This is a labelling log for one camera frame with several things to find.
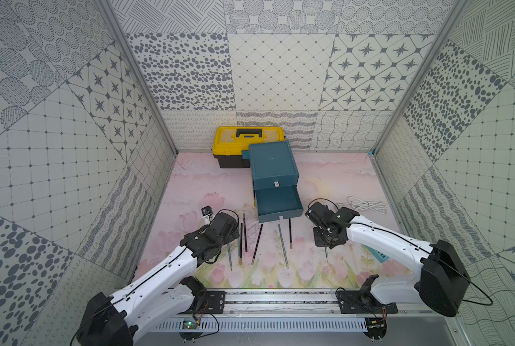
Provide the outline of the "teal drawer cabinet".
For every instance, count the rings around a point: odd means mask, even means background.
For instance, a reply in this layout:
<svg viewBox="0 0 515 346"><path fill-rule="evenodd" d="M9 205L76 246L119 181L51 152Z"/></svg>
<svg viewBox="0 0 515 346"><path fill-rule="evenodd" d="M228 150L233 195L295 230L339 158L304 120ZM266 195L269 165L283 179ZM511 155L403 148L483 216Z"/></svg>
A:
<svg viewBox="0 0 515 346"><path fill-rule="evenodd" d="M288 141L249 145L254 190L296 186L299 171Z"/></svg>

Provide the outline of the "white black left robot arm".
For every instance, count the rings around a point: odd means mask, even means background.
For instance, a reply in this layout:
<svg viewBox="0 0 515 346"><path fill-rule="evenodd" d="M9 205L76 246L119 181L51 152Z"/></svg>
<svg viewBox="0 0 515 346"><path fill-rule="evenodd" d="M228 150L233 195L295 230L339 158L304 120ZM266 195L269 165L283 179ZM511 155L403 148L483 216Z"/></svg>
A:
<svg viewBox="0 0 515 346"><path fill-rule="evenodd" d="M200 327L206 314L221 314L225 293L208 291L195 277L214 264L223 246L240 236L240 218L232 210L202 210L206 223L186 234L162 262L113 294L98 293L87 303L71 341L80 345L135 345L165 320L190 314L188 326Z"/></svg>

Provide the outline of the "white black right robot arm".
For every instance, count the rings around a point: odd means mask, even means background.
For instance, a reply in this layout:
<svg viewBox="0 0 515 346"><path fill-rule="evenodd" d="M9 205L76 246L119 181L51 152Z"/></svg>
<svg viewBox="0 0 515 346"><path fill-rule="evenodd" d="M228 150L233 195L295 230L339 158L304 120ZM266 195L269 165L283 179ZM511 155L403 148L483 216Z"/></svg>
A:
<svg viewBox="0 0 515 346"><path fill-rule="evenodd" d="M370 275L356 294L356 303L371 314L391 304L423 303L445 317L455 317L470 285L455 248L444 240L435 244L384 229L359 212L342 207L331 211L320 202L305 216L313 223L317 247L330 249L352 241L376 250L407 268L411 274L381 281Z"/></svg>

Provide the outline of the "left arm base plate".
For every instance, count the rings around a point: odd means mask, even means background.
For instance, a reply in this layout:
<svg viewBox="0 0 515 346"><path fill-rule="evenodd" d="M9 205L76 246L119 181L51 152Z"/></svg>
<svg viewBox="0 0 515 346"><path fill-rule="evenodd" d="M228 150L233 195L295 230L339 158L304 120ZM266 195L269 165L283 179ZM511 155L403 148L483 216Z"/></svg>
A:
<svg viewBox="0 0 515 346"><path fill-rule="evenodd" d="M196 301L197 314L223 314L225 306L225 291L206 291Z"/></svg>

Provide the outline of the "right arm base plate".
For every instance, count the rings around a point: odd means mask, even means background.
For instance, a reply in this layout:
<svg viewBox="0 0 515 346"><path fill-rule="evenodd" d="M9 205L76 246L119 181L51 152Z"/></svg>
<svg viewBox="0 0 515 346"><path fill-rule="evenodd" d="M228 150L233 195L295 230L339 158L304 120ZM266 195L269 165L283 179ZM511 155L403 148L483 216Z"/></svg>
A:
<svg viewBox="0 0 515 346"><path fill-rule="evenodd" d="M381 304L369 292L363 294L359 291L347 291L338 288L335 291L341 314L397 314L396 303Z"/></svg>

